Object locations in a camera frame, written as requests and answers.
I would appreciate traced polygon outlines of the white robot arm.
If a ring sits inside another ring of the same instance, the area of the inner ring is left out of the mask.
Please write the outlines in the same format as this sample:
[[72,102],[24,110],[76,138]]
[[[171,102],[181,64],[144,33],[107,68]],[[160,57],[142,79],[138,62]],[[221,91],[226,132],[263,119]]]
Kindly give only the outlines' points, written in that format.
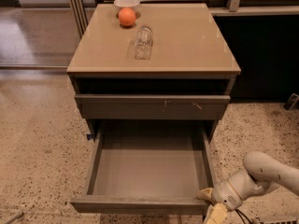
[[299,170],[261,151],[251,151],[244,156],[241,169],[213,188],[197,192],[197,199],[209,202],[203,224],[222,224],[227,213],[238,209],[246,199],[264,196],[279,186],[299,195]]

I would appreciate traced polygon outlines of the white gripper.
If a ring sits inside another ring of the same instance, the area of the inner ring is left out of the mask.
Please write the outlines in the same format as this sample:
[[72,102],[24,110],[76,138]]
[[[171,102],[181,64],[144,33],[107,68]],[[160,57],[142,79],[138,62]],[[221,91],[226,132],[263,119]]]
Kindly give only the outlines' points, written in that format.
[[256,181],[245,169],[239,169],[216,184],[214,189],[206,188],[197,191],[197,199],[215,203],[208,207],[203,224],[222,224],[227,218],[228,211],[234,211],[246,199],[264,193],[264,182]]

